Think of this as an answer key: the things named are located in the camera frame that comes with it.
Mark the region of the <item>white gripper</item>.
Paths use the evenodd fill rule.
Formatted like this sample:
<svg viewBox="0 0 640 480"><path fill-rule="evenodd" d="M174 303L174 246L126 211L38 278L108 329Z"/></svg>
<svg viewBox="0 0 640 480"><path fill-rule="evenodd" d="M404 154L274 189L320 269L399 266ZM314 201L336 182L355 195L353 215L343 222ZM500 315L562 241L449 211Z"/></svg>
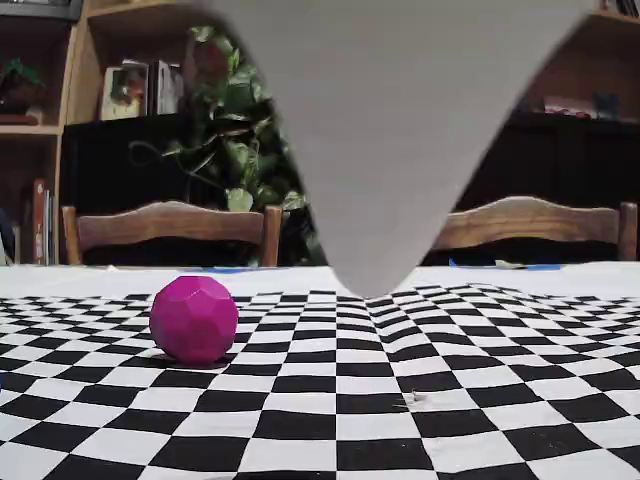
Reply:
<svg viewBox="0 0 640 480"><path fill-rule="evenodd" d="M398 287L485 150L300 150L452 129L488 145L588 1L203 1L276 100L327 263L350 292Z"/></svg>

